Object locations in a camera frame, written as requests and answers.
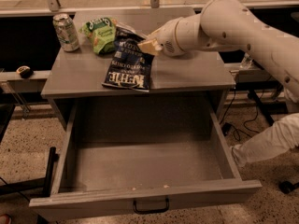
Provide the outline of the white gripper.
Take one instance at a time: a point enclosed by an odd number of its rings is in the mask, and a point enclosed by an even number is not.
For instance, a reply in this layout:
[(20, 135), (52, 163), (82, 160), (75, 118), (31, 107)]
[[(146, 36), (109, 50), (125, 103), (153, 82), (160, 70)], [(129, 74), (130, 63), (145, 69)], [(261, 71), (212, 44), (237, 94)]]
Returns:
[(147, 35), (147, 37), (155, 37), (154, 39), (144, 40), (137, 45), (144, 53), (157, 56), (161, 51), (167, 56), (175, 57), (184, 54), (179, 47), (176, 39), (176, 28), (180, 18), (168, 21), (162, 27), (156, 29)]

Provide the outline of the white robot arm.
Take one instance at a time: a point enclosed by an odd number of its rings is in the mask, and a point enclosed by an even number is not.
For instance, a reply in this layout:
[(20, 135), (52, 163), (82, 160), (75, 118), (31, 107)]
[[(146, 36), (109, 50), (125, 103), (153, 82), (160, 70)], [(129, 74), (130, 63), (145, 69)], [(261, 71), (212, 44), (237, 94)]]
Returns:
[(199, 14), (179, 17), (138, 44), (148, 54), (242, 50), (299, 97), (299, 38), (260, 21), (238, 0), (210, 0)]

